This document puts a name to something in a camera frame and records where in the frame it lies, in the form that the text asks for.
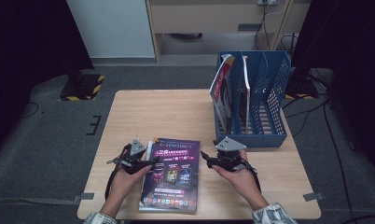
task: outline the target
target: wall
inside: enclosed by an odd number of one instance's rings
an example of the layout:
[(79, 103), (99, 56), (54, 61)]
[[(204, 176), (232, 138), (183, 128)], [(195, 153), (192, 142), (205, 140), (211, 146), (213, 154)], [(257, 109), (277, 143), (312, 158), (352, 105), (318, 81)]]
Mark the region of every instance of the wall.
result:
[(145, 0), (67, 0), (91, 58), (155, 58)]

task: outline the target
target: wooden table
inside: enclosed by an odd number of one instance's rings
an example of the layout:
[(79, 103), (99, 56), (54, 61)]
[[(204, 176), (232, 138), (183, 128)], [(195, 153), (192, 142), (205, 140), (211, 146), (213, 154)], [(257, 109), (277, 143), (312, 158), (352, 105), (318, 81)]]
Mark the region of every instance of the wooden table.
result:
[[(294, 218), (315, 219), (321, 216), (317, 201), (306, 202), (304, 194), (313, 189), (304, 170), (285, 117), (287, 138), (279, 148), (249, 148), (248, 160), (257, 168), (263, 195), (269, 203), (280, 203)], [(118, 91), (95, 156), (85, 193), (92, 200), (82, 200), (79, 218), (100, 211), (104, 204), (106, 182), (114, 159), (136, 137), (147, 144), (153, 137), (201, 141), (201, 150), (215, 156), (213, 104), (208, 90)], [(139, 213), (142, 181), (125, 199), (117, 219), (252, 219), (248, 203), (230, 183), (200, 160), (199, 202), (194, 215)]]

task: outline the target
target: yellow and black hazard tape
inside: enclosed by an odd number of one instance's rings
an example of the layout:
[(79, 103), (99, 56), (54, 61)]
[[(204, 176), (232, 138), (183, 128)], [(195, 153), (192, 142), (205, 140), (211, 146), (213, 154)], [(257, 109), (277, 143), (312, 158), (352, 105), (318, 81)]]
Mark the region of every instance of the yellow and black hazard tape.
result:
[(105, 78), (104, 75), (98, 76), (96, 85), (94, 86), (92, 93), (90, 95), (85, 95), (85, 96), (67, 95), (64, 97), (60, 97), (60, 100), (62, 101), (93, 100), (97, 96), (97, 93), (100, 90), (101, 85), (103, 84), (104, 78)]
[(285, 99), (317, 99), (316, 94), (286, 94)]

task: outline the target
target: person's right hand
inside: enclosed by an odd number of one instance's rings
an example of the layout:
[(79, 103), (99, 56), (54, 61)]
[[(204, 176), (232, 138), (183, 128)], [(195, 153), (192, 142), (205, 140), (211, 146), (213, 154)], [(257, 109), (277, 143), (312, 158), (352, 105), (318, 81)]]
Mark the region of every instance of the person's right hand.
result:
[[(246, 152), (240, 150), (241, 157), (247, 161)], [(260, 190), (251, 172), (243, 168), (235, 172), (229, 172), (222, 167), (213, 165), (213, 169), (226, 178), (236, 191), (243, 196), (254, 211), (269, 205)]]

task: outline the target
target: blue plastic file organizer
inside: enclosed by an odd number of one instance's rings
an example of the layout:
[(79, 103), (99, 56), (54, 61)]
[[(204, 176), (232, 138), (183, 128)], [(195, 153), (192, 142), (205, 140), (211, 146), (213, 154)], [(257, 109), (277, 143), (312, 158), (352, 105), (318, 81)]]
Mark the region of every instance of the blue plastic file organizer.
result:
[[(247, 147), (279, 147), (286, 139), (285, 126), (281, 120), (281, 103), (290, 71), (290, 60), (284, 51), (221, 51), (217, 57), (220, 66), (221, 55), (235, 57), (230, 70), (232, 88), (232, 128), (226, 133), (215, 112), (216, 141), (226, 136)], [(246, 68), (250, 85), (249, 126), (244, 128), (239, 116), (243, 78), (243, 55), (248, 57)]]

